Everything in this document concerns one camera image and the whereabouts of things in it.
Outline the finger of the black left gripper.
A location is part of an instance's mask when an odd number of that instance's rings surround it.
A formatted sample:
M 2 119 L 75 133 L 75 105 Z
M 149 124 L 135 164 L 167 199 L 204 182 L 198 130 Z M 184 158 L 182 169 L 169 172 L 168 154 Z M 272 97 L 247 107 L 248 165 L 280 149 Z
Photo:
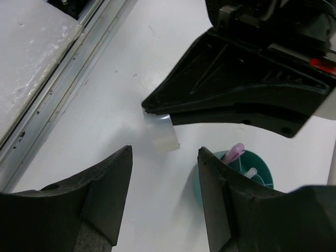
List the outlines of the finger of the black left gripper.
M 293 138 L 309 116 L 290 109 L 261 103 L 237 103 L 232 106 L 171 113 L 173 125 L 194 123 L 235 123 Z

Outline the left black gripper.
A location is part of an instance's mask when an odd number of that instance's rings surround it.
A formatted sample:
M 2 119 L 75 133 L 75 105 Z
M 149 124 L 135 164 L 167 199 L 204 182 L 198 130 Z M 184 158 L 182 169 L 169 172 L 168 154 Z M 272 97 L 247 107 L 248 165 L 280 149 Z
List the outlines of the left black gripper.
M 335 77 L 335 1 L 206 1 L 212 29 L 142 102 L 174 114 L 258 106 L 310 116 Z

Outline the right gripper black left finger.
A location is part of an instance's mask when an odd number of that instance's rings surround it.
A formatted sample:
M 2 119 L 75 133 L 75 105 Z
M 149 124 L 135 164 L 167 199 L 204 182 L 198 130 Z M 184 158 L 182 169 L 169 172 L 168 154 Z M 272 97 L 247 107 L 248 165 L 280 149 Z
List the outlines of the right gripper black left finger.
M 110 251 L 132 173 L 126 145 L 41 190 L 1 194 L 1 251 Z

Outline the clear tape roll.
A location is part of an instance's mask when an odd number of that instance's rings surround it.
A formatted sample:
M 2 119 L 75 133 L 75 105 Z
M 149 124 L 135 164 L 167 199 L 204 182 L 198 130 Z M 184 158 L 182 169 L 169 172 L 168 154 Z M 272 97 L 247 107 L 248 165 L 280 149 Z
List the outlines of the clear tape roll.
M 151 114 L 143 110 L 143 116 L 151 141 L 159 153 L 177 150 L 180 144 L 169 114 Z

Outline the purple pink highlighter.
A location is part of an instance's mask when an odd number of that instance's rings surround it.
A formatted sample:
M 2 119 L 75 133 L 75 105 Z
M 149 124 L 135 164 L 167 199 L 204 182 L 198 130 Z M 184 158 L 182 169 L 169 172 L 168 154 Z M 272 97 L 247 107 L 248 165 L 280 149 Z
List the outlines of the purple pink highlighter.
M 221 161 L 226 165 L 237 160 L 241 155 L 245 153 L 245 145 L 242 143 L 235 144 L 226 154 L 221 158 Z

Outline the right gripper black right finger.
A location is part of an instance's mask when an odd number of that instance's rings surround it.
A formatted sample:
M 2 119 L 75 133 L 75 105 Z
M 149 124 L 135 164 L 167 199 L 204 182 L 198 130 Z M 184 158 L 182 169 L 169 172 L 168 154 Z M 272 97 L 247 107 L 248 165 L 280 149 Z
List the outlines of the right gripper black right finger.
M 198 174 L 210 251 L 335 251 L 335 187 L 282 193 L 225 165 L 207 148 Z

